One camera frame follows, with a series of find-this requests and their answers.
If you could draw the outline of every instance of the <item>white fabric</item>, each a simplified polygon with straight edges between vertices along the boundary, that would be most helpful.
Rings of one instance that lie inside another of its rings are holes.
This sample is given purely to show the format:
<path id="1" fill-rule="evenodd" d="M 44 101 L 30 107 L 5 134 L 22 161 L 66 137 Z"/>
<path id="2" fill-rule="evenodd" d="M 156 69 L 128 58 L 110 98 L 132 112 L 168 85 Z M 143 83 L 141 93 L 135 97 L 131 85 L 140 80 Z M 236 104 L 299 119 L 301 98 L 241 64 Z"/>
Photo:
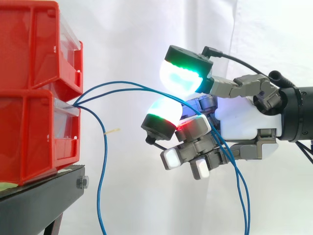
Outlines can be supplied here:
<path id="1" fill-rule="evenodd" d="M 59 0 L 61 12 L 84 43 L 84 90 L 127 80 L 166 91 L 159 68 L 173 44 L 201 52 L 205 45 L 229 51 L 235 0 Z M 226 75 L 226 60 L 214 73 Z M 100 94 L 125 85 L 99 89 Z M 140 128 L 160 96 L 111 94 L 86 104 L 109 131 L 109 157 L 101 195 L 108 235 L 196 235 L 201 232 L 208 180 L 195 181 L 189 164 L 166 171 L 160 150 L 145 143 Z M 81 160 L 89 188 L 63 216 L 60 235 L 99 235 L 96 191 L 103 162 L 103 135 L 83 111 Z M 164 142 L 170 147 L 172 143 Z"/>
<path id="2" fill-rule="evenodd" d="M 170 44 L 231 54 L 268 73 L 279 70 L 299 86 L 312 85 L 312 6 L 308 0 L 59 0 L 61 11 L 84 43 L 85 90 L 129 80 L 165 90 L 158 74 Z M 213 74 L 226 76 L 227 60 Z M 228 78 L 250 73 L 230 63 Z M 111 86 L 94 94 L 125 86 Z M 164 170 L 140 125 L 158 95 L 112 94 L 86 104 L 109 134 L 102 216 L 109 235 L 242 235 L 244 221 L 231 165 L 193 180 L 188 164 Z M 60 235 L 99 235 L 96 189 L 103 161 L 99 124 L 83 112 L 81 164 L 90 184 L 63 216 Z M 312 234 L 313 170 L 290 143 L 266 161 L 238 162 L 250 189 L 251 234 Z"/>
<path id="3" fill-rule="evenodd" d="M 299 87 L 313 86 L 312 11 L 309 0 L 239 0 L 230 53 L 265 74 L 278 70 Z M 249 73 L 231 62 L 227 78 Z M 279 141 L 268 159 L 237 165 L 250 192 L 250 234 L 312 234 L 313 166 L 295 144 Z M 244 234 L 235 182 L 231 165 L 212 170 L 202 235 Z"/>

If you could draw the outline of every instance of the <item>robotic hand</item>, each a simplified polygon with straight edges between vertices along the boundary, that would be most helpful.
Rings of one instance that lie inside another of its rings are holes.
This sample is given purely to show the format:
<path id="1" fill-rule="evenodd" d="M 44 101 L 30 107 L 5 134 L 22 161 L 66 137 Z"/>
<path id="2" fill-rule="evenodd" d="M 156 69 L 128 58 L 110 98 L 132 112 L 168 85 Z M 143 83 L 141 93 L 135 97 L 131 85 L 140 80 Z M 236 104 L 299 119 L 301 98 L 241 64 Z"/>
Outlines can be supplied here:
<path id="1" fill-rule="evenodd" d="M 258 74 L 233 81 L 211 76 L 211 56 L 235 60 Z M 236 160 L 266 158 L 277 149 L 276 139 L 296 142 L 302 151 L 298 140 L 313 139 L 313 87 L 295 87 L 277 71 L 266 76 L 210 47 L 198 55 L 170 46 L 165 61 L 161 75 L 165 75 L 163 83 L 167 88 L 175 87 L 181 94 L 205 93 L 187 101 L 202 115 L 196 116 L 183 106 L 179 125 L 148 114 L 141 126 L 148 133 L 149 144 L 159 146 L 156 140 L 169 140 L 174 132 L 182 142 L 163 149 L 161 159 L 167 170 L 189 162 L 194 178 L 199 180 L 207 178 L 210 170 L 229 162 L 212 136 L 209 122 L 223 139 L 236 143 L 230 148 Z"/>

